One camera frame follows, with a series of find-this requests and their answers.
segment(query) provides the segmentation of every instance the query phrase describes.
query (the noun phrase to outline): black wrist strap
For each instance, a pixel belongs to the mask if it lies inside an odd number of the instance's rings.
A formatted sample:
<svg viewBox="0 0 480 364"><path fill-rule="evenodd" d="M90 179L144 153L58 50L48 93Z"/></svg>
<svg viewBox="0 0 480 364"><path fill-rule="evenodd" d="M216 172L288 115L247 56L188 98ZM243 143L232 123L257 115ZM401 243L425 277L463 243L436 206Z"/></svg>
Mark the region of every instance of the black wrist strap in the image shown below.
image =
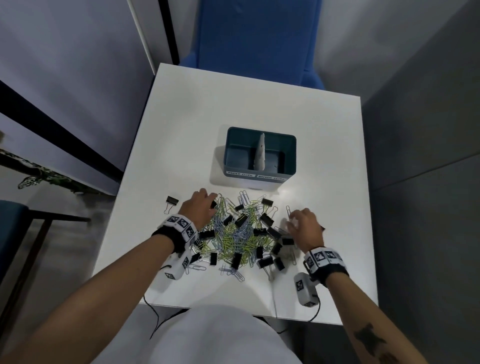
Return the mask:
<svg viewBox="0 0 480 364"><path fill-rule="evenodd" d="M332 248L315 248L305 254L303 265L307 268L312 280L319 281L326 287L328 276L335 272L348 275L347 266L340 254Z"/></svg>
<svg viewBox="0 0 480 364"><path fill-rule="evenodd" d="M172 215L167 218L153 235L165 235L173 242L173 252L183 253L198 237L195 225L183 215Z"/></svg>

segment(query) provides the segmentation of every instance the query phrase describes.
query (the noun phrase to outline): teal plastic container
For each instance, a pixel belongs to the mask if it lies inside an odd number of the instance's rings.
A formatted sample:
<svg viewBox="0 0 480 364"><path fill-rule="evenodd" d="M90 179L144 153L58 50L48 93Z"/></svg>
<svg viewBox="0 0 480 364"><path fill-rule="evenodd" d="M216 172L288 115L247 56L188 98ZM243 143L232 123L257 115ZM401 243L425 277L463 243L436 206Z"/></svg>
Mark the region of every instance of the teal plastic container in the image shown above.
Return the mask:
<svg viewBox="0 0 480 364"><path fill-rule="evenodd" d="M265 134L265 169L253 169L255 153ZM227 177L283 183L297 171L297 139L293 135L230 127L223 156Z"/></svg>

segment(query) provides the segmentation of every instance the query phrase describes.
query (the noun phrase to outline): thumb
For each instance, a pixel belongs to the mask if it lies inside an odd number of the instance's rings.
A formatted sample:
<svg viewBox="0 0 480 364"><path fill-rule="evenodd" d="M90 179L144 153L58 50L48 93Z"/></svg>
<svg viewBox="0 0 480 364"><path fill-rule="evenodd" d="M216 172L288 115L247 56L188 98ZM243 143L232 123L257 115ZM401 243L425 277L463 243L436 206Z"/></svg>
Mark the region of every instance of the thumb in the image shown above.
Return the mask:
<svg viewBox="0 0 480 364"><path fill-rule="evenodd" d="M299 231L290 221L287 221L287 230L293 239L297 237Z"/></svg>

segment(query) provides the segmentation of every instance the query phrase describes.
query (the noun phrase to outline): tabletop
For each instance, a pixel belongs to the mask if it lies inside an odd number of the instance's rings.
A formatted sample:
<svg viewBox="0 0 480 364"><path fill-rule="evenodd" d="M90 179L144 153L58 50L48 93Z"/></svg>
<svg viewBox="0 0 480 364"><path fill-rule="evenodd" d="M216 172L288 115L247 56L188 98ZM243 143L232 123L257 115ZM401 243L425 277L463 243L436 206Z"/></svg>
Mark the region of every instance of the tabletop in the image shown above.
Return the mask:
<svg viewBox="0 0 480 364"><path fill-rule="evenodd" d="M226 177L222 158L230 126L292 134L297 172L283 184ZM344 259L351 278L375 302L377 284L360 98L305 87L161 64L133 145L93 274L147 239L166 218L167 196L181 203L200 188L237 201L263 194L278 207L275 225L308 207L326 228L325 245ZM151 304L228 304L253 315L309 320L293 276L303 254L269 281L257 266L240 268L244 282L218 268L190 270L180 280L159 273ZM317 286L314 322L341 324L328 290Z"/></svg>

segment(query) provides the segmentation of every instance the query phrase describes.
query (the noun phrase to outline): white label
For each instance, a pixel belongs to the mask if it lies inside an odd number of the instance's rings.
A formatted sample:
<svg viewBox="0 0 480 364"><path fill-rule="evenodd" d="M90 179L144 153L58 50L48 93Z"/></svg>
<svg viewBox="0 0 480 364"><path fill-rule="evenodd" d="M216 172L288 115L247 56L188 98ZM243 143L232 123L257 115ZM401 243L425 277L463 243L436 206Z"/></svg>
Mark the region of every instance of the white label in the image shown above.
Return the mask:
<svg viewBox="0 0 480 364"><path fill-rule="evenodd" d="M268 179L268 180L275 180L275 181L286 181L287 179L286 178L282 178L282 177L271 177L271 176L262 176L262 175L257 175L257 178L265 178L265 179Z"/></svg>
<svg viewBox="0 0 480 364"><path fill-rule="evenodd" d="M226 174L235 174L236 176L245 176L245 177L255 177L255 176L256 176L256 174L240 173L240 172L230 172L229 170L227 170L225 173L226 173Z"/></svg>

